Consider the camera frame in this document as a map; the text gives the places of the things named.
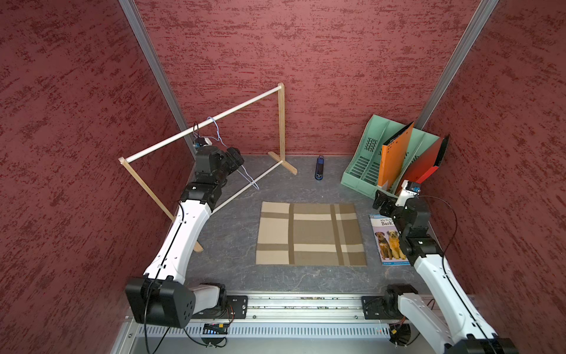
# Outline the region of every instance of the dog picture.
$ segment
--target dog picture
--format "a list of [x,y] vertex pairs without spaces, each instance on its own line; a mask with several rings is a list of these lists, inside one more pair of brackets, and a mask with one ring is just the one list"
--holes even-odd
[[397,231],[389,230],[387,232],[387,235],[389,236],[389,245],[391,247],[391,252],[393,253],[393,258],[407,259],[407,257],[399,247],[399,233]]
[[387,243],[387,239],[385,239],[385,234],[383,232],[376,232],[375,237],[378,238],[379,251],[381,252],[381,257],[383,259],[392,259],[393,253],[391,252],[391,247],[389,247],[389,243]]

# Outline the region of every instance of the beige plaid cloth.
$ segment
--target beige plaid cloth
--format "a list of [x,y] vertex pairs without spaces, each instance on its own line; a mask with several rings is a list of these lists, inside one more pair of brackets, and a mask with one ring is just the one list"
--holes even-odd
[[263,202],[255,263],[367,266],[354,205]]

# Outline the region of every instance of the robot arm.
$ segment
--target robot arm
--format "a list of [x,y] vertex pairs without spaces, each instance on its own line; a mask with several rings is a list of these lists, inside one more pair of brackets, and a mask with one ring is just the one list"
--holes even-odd
[[454,277],[436,241],[427,234],[430,211],[418,198],[419,184],[404,181],[396,201],[376,193],[374,208],[390,216],[400,231],[400,246],[423,278],[448,326],[423,302],[411,286],[390,285],[386,297],[419,330],[437,354],[518,353],[511,340],[498,337],[480,315]]
[[202,146],[195,157],[195,177],[185,187],[177,216],[163,246],[142,278],[131,278],[126,297],[137,323],[184,328],[193,313],[226,307],[223,285],[184,286],[192,249],[221,195],[226,178],[243,164],[235,148],[226,152]]

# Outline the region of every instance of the red textured wall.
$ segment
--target red textured wall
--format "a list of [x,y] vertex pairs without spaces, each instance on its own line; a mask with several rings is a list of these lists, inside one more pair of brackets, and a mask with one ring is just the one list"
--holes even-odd
[[[459,215],[447,257],[521,353],[566,352],[564,38],[566,2],[500,0],[426,127],[451,134],[425,183]],[[431,204],[445,245],[453,216]]]
[[[118,162],[178,131],[118,1],[0,5],[0,352],[107,353],[169,219]],[[132,164],[173,207],[183,140]]]
[[[288,152],[353,154],[372,114],[418,117],[479,0],[136,3],[189,123],[283,82]],[[276,106],[223,120],[226,144],[278,151]]]

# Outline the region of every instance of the wooden clothes rack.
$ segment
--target wooden clothes rack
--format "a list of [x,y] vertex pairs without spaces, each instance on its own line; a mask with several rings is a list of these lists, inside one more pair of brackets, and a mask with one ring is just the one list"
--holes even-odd
[[[282,165],[283,167],[285,167],[286,169],[288,169],[289,171],[291,171],[292,174],[297,174],[297,169],[294,168],[290,163],[288,163],[285,160],[285,85],[283,85],[283,83],[279,83],[277,85],[277,87],[270,89],[267,92],[262,93],[259,96],[256,96],[252,99],[247,100],[244,103],[241,103],[235,107],[232,107],[214,117],[208,118],[207,120],[205,120],[202,123],[199,123],[197,126],[198,127],[204,127],[207,126],[211,123],[214,123],[216,121],[218,121],[220,118],[224,118],[226,117],[228,114],[230,113],[234,113],[236,112],[238,109],[244,108],[247,105],[250,105],[252,103],[254,103],[255,101],[259,101],[264,97],[267,97],[269,95],[271,95],[272,93],[277,92],[277,104],[278,104],[278,108],[279,108],[279,155],[274,153],[273,151],[269,151],[267,154],[269,156],[271,156],[274,160],[277,161],[277,163],[273,166],[271,166],[268,170],[266,170],[264,173],[262,173],[260,176],[258,176],[257,178],[254,179],[254,181],[258,181],[261,180],[264,176],[266,176],[269,172],[271,172],[272,170],[274,170],[277,166]],[[147,183],[145,183],[142,178],[138,175],[138,173],[132,168],[132,166],[130,165],[131,162],[139,159],[142,156],[145,156],[167,144],[172,143],[173,141],[177,140],[177,139],[181,139],[182,137],[184,137],[185,135],[189,135],[191,134],[193,131],[195,130],[195,127],[191,127],[187,130],[183,130],[178,134],[173,135],[170,138],[167,138],[155,145],[152,145],[150,147],[148,147],[145,150],[142,150],[138,153],[133,154],[132,156],[128,157],[128,158],[124,158],[124,157],[120,157],[119,161],[122,164],[122,166],[124,166],[124,168],[132,175],[132,177],[140,184],[140,186],[147,192],[147,194],[149,194],[149,196],[151,197],[151,199],[153,199],[154,202],[156,202],[156,204],[159,206],[159,208],[161,208],[161,210],[163,210],[163,212],[171,219],[171,221],[175,221],[175,217],[173,216],[173,214],[165,207],[165,205],[159,200],[159,198],[155,195],[155,193],[151,190],[151,188],[149,188],[149,186],[147,185]],[[228,200],[226,200],[224,203],[220,204],[219,206],[217,206],[212,213],[216,213],[218,210],[220,210],[221,208],[223,208],[226,204],[228,204],[229,202],[231,202],[234,198],[236,198],[237,196],[239,196],[240,194],[242,194],[244,191],[246,191],[249,187],[251,187],[254,184],[254,182],[252,181],[251,183],[249,183],[248,185],[246,185],[244,188],[240,189],[239,191],[237,191],[234,195],[232,195],[230,198],[228,198]],[[197,241],[194,247],[194,251],[195,252],[202,252],[203,251],[203,247],[200,245],[200,243]]]

